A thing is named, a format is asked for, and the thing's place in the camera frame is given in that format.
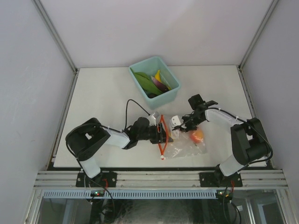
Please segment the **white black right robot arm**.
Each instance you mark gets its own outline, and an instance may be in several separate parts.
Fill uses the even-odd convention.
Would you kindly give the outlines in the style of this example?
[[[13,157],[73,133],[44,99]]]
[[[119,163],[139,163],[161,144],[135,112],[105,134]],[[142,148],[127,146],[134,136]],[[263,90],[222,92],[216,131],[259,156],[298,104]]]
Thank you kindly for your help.
[[[218,185],[226,186],[231,181],[231,175],[273,157],[273,149],[259,119],[241,119],[216,107],[218,103],[213,100],[204,101],[199,94],[190,97],[188,102],[193,112],[182,117],[183,123],[177,127],[180,131],[194,131],[199,124],[207,121],[224,128],[231,135],[232,155],[215,171],[214,179]]]

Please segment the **yellow fake lemon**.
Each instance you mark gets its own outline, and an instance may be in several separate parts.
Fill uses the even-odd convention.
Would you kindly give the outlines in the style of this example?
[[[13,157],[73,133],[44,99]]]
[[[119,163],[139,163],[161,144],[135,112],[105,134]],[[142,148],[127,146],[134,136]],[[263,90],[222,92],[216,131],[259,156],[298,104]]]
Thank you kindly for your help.
[[[180,134],[180,131],[179,130],[172,130],[171,131],[171,138],[172,139],[178,139],[179,138],[179,134]]]

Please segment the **purple fake eggplant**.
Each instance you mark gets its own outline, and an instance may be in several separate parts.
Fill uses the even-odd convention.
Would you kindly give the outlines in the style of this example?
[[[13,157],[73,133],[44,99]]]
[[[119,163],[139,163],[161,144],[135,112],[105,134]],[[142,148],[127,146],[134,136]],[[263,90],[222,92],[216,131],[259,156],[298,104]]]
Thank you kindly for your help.
[[[161,92],[168,92],[169,88],[161,83],[160,81],[158,81],[155,77],[151,76],[151,80],[154,83],[154,85],[161,91]]]

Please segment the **yellow fake banana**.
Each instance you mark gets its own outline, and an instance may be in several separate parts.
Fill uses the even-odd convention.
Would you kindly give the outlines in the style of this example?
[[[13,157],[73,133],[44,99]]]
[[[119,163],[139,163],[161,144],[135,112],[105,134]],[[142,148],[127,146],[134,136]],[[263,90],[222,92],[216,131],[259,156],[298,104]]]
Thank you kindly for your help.
[[[163,83],[162,80],[161,80],[161,78],[160,78],[160,70],[158,70],[157,73],[155,74],[155,79],[157,81],[159,81],[160,83]]]

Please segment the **green fake leafy vegetable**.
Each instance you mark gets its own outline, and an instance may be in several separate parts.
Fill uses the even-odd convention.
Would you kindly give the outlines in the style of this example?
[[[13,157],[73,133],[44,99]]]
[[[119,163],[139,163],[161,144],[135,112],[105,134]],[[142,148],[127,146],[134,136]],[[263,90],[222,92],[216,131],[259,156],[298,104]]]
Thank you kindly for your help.
[[[156,95],[161,95],[163,93],[155,86],[155,84],[151,81],[150,77],[147,74],[145,74],[144,72],[134,72],[132,68],[130,68],[130,71],[138,81],[139,85],[145,91]]]

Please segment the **orange fake fruit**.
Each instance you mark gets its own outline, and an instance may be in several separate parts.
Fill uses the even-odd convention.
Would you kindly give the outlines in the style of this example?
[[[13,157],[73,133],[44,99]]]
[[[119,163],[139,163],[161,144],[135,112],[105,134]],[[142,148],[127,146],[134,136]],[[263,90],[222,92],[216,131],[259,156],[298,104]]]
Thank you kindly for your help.
[[[192,131],[190,133],[190,139],[194,144],[200,144],[204,142],[204,133],[202,130]]]

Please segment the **clear zip top bag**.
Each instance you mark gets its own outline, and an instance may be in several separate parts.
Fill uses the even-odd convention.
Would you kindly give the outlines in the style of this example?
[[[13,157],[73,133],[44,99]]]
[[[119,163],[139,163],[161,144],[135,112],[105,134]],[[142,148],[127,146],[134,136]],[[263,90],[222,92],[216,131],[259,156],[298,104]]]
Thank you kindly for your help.
[[[194,144],[190,139],[190,133],[182,132],[180,130],[179,138],[172,139],[171,138],[171,129],[170,129],[170,118],[169,116],[160,116],[159,123],[162,123],[166,129],[166,143],[159,143],[158,147],[160,150],[160,158],[162,160],[165,159],[173,159],[179,157],[191,157],[197,156],[201,154],[205,154],[207,152],[205,139],[203,143]],[[195,130],[202,130],[200,126],[197,126]]]

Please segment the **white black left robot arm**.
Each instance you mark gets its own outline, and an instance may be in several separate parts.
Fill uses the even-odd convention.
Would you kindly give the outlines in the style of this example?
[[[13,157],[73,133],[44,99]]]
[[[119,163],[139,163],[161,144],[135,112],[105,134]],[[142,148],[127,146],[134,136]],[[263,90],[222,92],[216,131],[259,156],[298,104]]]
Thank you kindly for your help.
[[[98,150],[105,145],[128,150],[141,140],[148,140],[151,144],[159,146],[173,142],[164,121],[158,124],[149,118],[139,117],[133,125],[123,131],[108,128],[96,118],[91,118],[68,133],[65,144],[83,169],[87,183],[96,187],[102,182],[101,169],[94,157]]]

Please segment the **small dark fake food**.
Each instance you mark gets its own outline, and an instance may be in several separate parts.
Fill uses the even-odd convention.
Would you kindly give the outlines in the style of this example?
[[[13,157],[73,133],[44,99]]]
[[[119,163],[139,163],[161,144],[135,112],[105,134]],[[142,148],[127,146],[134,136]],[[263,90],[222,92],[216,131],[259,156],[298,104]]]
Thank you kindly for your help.
[[[154,94],[154,93],[149,93],[149,94],[147,94],[147,96],[148,96],[148,98],[154,98],[154,97],[156,97],[157,95]]]

